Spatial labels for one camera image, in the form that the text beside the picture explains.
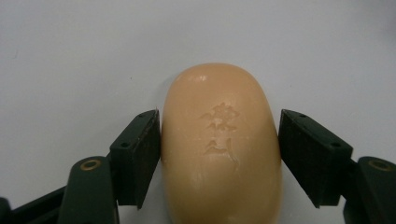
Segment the oval object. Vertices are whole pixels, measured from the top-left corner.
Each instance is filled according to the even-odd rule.
[[[277,223],[276,128],[247,71],[206,63],[175,79],[163,108],[162,163],[175,224]]]

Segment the soap bar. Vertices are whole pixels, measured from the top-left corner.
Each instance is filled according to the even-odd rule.
[[[281,160],[256,79],[226,63],[182,72],[163,108],[164,193],[175,224],[277,223]]]

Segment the screw hole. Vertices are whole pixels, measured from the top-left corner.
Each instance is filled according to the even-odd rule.
[[[121,143],[122,147],[128,147],[130,144],[129,143]]]
[[[332,143],[332,147],[340,147],[341,145],[339,143]]]
[[[392,167],[382,161],[369,161],[369,165],[380,171],[389,172],[392,170]]]
[[[100,165],[101,162],[99,160],[88,160],[84,161],[84,163],[82,163],[79,168],[83,171],[90,171],[96,169]]]

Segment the beige soap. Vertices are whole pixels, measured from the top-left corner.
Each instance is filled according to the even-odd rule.
[[[162,163],[175,224],[277,223],[276,128],[247,71],[206,63],[175,79],[163,108]]]

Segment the white background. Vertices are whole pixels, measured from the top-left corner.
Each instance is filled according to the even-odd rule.
[[[280,111],[305,113],[355,150],[396,162],[394,0],[0,0],[0,195],[13,208],[106,155],[137,114],[162,110],[198,63],[233,63]],[[344,223],[316,209],[286,166],[279,223]],[[143,209],[121,223],[170,223],[161,166]]]

